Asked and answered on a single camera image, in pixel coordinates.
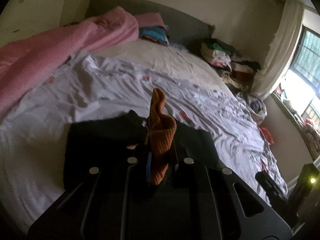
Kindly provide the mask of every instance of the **wall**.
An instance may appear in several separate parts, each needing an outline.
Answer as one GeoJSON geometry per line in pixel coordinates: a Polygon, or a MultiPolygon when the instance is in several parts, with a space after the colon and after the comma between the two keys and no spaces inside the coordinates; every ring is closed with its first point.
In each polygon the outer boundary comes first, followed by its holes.
{"type": "Polygon", "coordinates": [[[0,46],[59,27],[63,3],[64,0],[10,0],[0,15],[0,46]]]}
{"type": "MultiPolygon", "coordinates": [[[[273,0],[150,0],[216,26],[215,36],[262,61],[282,15],[273,0]]],[[[89,0],[65,0],[61,25],[84,18],[89,0]]]]}
{"type": "Polygon", "coordinates": [[[312,163],[308,148],[292,122],[285,117],[271,96],[264,101],[268,116],[262,123],[271,132],[274,145],[270,150],[277,160],[281,176],[289,182],[298,176],[306,163],[312,163]]]}
{"type": "Polygon", "coordinates": [[[318,14],[304,10],[302,24],[316,33],[320,33],[320,16],[318,14]]]}

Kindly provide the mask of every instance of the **pink blanket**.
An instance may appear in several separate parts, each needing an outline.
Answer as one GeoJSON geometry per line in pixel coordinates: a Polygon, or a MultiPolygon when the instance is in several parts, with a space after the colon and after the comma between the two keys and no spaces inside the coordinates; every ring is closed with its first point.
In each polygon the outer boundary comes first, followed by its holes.
{"type": "Polygon", "coordinates": [[[121,7],[78,25],[43,32],[0,48],[0,118],[31,88],[80,50],[95,52],[138,38],[138,22],[121,7]]]}

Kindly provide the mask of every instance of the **black fabric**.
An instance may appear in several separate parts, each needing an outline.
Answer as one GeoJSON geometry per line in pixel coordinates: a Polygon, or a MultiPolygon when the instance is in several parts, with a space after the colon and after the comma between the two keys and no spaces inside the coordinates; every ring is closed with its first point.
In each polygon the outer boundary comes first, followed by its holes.
{"type": "MultiPolygon", "coordinates": [[[[72,124],[68,134],[63,182],[66,190],[74,189],[91,167],[112,165],[119,155],[128,155],[126,146],[143,143],[147,128],[144,118],[134,111],[108,120],[72,124]]],[[[188,155],[207,166],[218,165],[218,154],[211,134],[193,129],[176,120],[174,141],[187,149],[188,155]]]]}

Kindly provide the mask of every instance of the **gray headboard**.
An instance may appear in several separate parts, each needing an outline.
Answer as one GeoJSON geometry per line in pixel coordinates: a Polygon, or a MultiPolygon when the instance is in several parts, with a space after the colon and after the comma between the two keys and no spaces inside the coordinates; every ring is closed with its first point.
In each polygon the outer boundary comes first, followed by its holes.
{"type": "Polygon", "coordinates": [[[182,44],[197,55],[200,54],[203,39],[212,34],[213,28],[209,24],[171,7],[147,0],[90,0],[85,17],[104,14],[116,6],[121,6],[132,15],[160,12],[164,23],[169,26],[169,41],[182,44]]]}

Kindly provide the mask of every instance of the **orange knit fabric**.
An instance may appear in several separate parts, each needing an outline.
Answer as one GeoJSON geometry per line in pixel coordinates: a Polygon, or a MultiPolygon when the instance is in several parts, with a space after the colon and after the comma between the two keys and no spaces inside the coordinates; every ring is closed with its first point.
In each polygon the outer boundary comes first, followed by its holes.
{"type": "Polygon", "coordinates": [[[166,96],[160,88],[152,92],[149,120],[149,136],[152,151],[151,183],[159,185],[168,168],[166,153],[171,147],[177,129],[174,118],[163,114],[166,96]]]}

